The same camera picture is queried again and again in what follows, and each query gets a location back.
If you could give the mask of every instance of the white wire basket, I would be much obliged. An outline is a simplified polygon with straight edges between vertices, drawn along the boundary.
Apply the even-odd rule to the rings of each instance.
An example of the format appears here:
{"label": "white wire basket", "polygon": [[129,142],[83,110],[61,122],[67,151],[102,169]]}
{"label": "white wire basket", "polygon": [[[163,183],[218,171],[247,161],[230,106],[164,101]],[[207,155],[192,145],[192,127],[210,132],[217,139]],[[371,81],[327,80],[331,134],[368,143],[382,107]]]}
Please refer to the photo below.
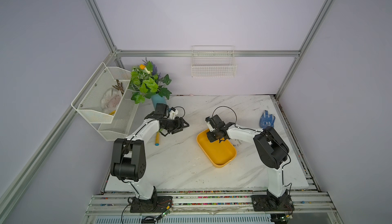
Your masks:
{"label": "white wire basket", "polygon": [[229,78],[236,71],[234,46],[192,46],[192,77]]}
{"label": "white wire basket", "polygon": [[[128,136],[138,107],[138,104],[131,100],[132,91],[128,89],[131,77],[130,71],[119,67],[107,67],[104,63],[101,63],[97,70],[102,71],[87,94],[78,102],[79,93],[72,101],[71,106],[91,125],[100,124],[92,126],[105,140],[114,141],[117,138],[125,138]],[[124,94],[116,112],[110,115],[104,113],[101,107],[101,99],[108,89],[117,85],[116,80],[122,83]]]}

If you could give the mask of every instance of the yellow handle tool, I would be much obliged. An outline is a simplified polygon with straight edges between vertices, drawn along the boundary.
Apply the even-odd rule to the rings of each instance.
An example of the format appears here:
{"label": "yellow handle tool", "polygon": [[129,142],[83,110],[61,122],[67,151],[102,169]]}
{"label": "yellow handle tool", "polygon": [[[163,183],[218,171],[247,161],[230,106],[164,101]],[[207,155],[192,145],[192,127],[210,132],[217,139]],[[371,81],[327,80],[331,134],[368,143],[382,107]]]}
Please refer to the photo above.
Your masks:
{"label": "yellow handle tool", "polygon": [[159,146],[159,131],[156,133],[155,146]]}

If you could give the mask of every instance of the yellow tray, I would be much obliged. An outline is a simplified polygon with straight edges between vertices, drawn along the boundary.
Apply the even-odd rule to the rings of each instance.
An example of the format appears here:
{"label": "yellow tray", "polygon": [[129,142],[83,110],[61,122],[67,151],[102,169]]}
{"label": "yellow tray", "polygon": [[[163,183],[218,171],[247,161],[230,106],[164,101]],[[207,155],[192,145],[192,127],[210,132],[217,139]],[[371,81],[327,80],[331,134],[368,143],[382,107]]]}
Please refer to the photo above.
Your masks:
{"label": "yellow tray", "polygon": [[210,159],[212,164],[216,168],[222,168],[237,156],[237,150],[229,140],[225,140],[221,143],[216,140],[215,142],[210,143],[207,138],[208,131],[209,129],[203,131],[197,136],[197,143]]}

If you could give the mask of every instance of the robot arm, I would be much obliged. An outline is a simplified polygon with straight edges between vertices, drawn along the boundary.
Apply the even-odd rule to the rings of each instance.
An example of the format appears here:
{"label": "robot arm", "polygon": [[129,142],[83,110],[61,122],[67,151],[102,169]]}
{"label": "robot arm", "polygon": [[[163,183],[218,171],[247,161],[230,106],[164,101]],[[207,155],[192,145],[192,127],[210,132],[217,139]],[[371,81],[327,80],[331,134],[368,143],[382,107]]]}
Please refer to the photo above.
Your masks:
{"label": "robot arm", "polygon": [[[148,181],[142,180],[146,169],[145,143],[158,131],[166,136],[189,127],[183,118],[175,117],[177,114],[176,109],[169,109],[166,104],[158,103],[155,111],[145,117],[134,133],[124,139],[118,138],[113,144],[110,174],[123,182],[129,182],[140,200],[150,200],[155,189]],[[167,133],[163,134],[161,129],[165,129]],[[132,157],[124,157],[130,151]]]}
{"label": "robot arm", "polygon": [[283,185],[282,163],[287,160],[289,149],[279,134],[272,127],[266,129],[249,129],[230,122],[225,124],[218,115],[207,117],[210,129],[207,137],[210,142],[226,139],[238,139],[255,143],[261,161],[268,167],[268,190],[276,198],[281,198],[286,192]]}

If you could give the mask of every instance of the wall-mounted basket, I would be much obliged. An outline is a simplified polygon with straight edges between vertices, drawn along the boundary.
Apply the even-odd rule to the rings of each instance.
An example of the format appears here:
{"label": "wall-mounted basket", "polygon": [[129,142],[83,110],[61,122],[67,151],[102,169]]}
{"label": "wall-mounted basket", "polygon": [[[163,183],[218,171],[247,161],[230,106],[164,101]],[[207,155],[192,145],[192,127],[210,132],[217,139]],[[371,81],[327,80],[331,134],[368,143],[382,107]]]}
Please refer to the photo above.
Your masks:
{"label": "wall-mounted basket", "polygon": [[229,78],[236,70],[234,46],[192,46],[192,77]]}
{"label": "wall-mounted basket", "polygon": [[[106,67],[104,63],[97,70],[102,70],[98,78],[91,85],[84,98],[78,102],[77,98],[72,101],[71,106],[90,124],[100,124],[93,126],[107,141],[114,141],[117,138],[128,136],[130,126],[136,114],[138,105],[131,100],[132,91],[128,89],[130,83],[130,71],[119,67]],[[124,94],[116,112],[112,115],[104,113],[101,107],[101,99],[105,92],[117,85],[117,81],[122,82]]]}

